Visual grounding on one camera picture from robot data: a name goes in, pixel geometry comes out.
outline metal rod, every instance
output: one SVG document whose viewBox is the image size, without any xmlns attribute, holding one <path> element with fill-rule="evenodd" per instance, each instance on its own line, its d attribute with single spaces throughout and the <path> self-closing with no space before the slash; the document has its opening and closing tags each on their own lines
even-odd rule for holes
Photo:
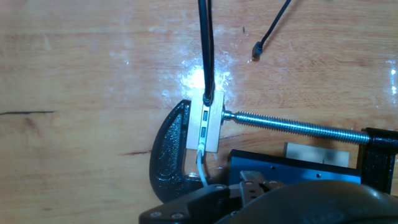
<svg viewBox="0 0 398 224">
<path fill-rule="evenodd" d="M 223 119 L 232 119 L 238 124 L 245 124 L 258 128 L 267 128 L 276 131 L 285 131 L 288 133 L 302 134 L 311 137 L 325 138 L 354 144 L 367 144 L 370 141 L 369 134 L 364 131 L 334 128 L 241 111 L 235 114 L 230 111 L 223 111 Z"/>
</svg>

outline black wire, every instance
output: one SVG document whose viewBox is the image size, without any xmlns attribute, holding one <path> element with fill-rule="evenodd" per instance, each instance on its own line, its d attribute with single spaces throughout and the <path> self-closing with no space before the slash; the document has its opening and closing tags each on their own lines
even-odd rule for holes
<svg viewBox="0 0 398 224">
<path fill-rule="evenodd" d="M 206 0 L 198 0 L 201 50 L 203 55 L 203 72 L 205 74 L 205 93 L 203 102 L 210 106 L 213 101 L 214 85 L 214 40 L 213 40 L 213 22 L 211 19 L 211 0 L 208 0 L 208 9 Z"/>
<path fill-rule="evenodd" d="M 262 38 L 261 40 L 261 47 L 264 46 L 264 43 L 266 42 L 267 38 L 269 37 L 269 35 L 271 34 L 271 32 L 274 30 L 276 24 L 278 23 L 279 19 L 282 17 L 283 13 L 285 12 L 287 6 L 289 6 L 291 0 L 286 0 L 285 4 L 282 6 L 282 9 L 280 9 L 278 15 L 276 16 L 276 18 L 274 19 L 274 21 L 272 22 L 272 25 L 270 26 L 270 28 L 268 29 L 266 35 Z"/>
</svg>

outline wooden table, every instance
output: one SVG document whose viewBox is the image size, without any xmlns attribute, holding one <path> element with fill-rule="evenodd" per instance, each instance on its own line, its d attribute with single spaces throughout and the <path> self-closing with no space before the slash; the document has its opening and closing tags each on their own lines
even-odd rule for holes
<svg viewBox="0 0 398 224">
<path fill-rule="evenodd" d="M 398 2 L 293 0 L 251 62 L 282 5 L 214 0 L 226 108 L 397 129 Z M 136 223 L 160 204 L 153 140 L 203 87 L 196 1 L 2 0 L 0 46 L 0 223 Z M 231 149 L 281 156 L 285 142 L 349 151 L 355 167 L 357 146 L 228 122 L 210 173 Z"/>
</svg>

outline usb port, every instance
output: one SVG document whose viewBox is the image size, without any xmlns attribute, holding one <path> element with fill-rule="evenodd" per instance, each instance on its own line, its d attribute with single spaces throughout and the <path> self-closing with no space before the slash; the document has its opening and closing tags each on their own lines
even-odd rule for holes
<svg viewBox="0 0 398 224">
<path fill-rule="evenodd" d="M 200 137 L 204 138 L 206 136 L 206 127 L 201 127 Z"/>
<path fill-rule="evenodd" d="M 207 121 L 207 114 L 208 114 L 208 111 L 203 112 L 203 121 Z"/>
</svg>

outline white cable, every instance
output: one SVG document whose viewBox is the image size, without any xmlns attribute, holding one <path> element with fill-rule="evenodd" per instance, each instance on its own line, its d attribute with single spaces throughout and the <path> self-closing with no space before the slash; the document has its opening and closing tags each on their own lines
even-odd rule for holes
<svg viewBox="0 0 398 224">
<path fill-rule="evenodd" d="M 198 153 L 197 153 L 198 172 L 199 172 L 200 180 L 203 183 L 203 186 L 207 187 L 208 184 L 207 184 L 207 181 L 206 181 L 205 174 L 203 173 L 203 168 L 201 166 L 201 158 L 204 155 L 205 155 L 205 153 L 204 153 L 203 149 L 198 149 Z"/>
</svg>

